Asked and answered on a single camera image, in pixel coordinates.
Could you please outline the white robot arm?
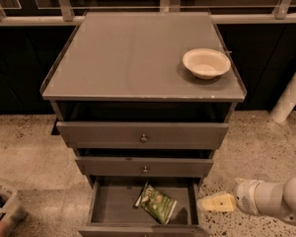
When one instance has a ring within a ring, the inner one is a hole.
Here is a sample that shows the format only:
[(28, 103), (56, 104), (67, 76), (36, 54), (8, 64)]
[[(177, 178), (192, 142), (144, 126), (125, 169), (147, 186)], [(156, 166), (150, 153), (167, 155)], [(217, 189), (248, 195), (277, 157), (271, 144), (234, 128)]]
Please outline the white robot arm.
[(296, 177), (287, 182), (236, 180), (231, 193), (218, 192), (202, 197), (197, 207), (203, 211), (241, 212), (254, 216), (269, 216), (296, 226)]

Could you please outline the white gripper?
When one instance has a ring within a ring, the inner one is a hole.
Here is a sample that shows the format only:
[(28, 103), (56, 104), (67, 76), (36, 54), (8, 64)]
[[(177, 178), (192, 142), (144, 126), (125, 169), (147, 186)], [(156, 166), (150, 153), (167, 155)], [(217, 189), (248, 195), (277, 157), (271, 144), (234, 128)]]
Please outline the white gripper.
[(196, 203), (197, 207), (200, 210), (232, 212), (237, 205), (243, 213), (260, 215), (256, 204), (256, 189), (259, 184), (261, 184), (260, 180), (238, 178), (233, 189), (234, 197), (227, 192), (219, 192), (200, 198)]

